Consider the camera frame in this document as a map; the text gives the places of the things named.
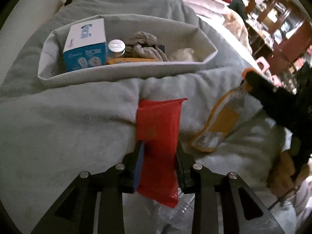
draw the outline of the red plastic wrapper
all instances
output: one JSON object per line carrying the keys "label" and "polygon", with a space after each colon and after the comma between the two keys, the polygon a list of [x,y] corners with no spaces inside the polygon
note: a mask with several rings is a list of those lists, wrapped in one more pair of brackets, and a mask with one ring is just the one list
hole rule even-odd
{"label": "red plastic wrapper", "polygon": [[181,105],[187,98],[139,102],[137,140],[144,141],[138,192],[168,207],[178,203],[175,158]]}

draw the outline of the person in dark clothing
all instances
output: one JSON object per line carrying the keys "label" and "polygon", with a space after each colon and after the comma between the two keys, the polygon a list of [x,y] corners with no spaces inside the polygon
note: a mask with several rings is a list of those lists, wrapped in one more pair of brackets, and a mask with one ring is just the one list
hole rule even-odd
{"label": "person in dark clothing", "polygon": [[245,12],[248,3],[248,0],[232,0],[228,7],[231,10],[234,10],[245,21],[248,18],[247,13]]}

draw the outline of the gray blanket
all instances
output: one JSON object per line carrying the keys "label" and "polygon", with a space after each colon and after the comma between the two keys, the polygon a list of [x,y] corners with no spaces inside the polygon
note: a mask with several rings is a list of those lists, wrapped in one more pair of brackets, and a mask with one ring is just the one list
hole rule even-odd
{"label": "gray blanket", "polygon": [[[46,90],[37,78],[40,51],[53,29],[98,14],[142,14],[199,26],[219,50],[204,71],[161,79],[128,79]],[[30,233],[80,171],[99,173],[121,161],[135,144],[140,99],[187,97],[180,140],[185,151],[213,172],[237,172],[269,206],[276,198],[264,188],[274,158],[285,146],[284,130],[247,98],[235,129],[206,154],[188,140],[250,65],[181,0],[74,0],[43,25],[21,50],[0,88],[0,199],[22,233]],[[294,233],[291,204],[273,210],[286,233]],[[124,196],[126,233],[179,232],[157,216],[157,205],[142,196]]]}

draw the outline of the silver bolt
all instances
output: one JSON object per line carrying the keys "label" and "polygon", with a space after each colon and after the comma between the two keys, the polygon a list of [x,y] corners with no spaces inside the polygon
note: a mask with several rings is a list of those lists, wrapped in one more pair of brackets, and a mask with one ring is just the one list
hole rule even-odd
{"label": "silver bolt", "polygon": [[193,168],[195,170],[201,170],[202,169],[202,165],[200,163],[195,163],[195,164],[193,164]]}
{"label": "silver bolt", "polygon": [[79,177],[80,178],[87,178],[89,176],[89,173],[88,172],[81,172],[80,174],[79,174]]}
{"label": "silver bolt", "polygon": [[237,173],[235,172],[230,172],[228,175],[231,179],[237,179],[237,176],[238,176]]}
{"label": "silver bolt", "polygon": [[119,171],[123,170],[125,168],[124,164],[123,163],[118,163],[115,168]]}

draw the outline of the silver lid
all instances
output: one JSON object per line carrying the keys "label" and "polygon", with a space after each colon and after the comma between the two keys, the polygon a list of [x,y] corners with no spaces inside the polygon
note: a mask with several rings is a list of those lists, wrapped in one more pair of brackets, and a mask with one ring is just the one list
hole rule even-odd
{"label": "silver lid", "polygon": [[111,40],[107,46],[112,53],[121,53],[126,48],[122,40]]}

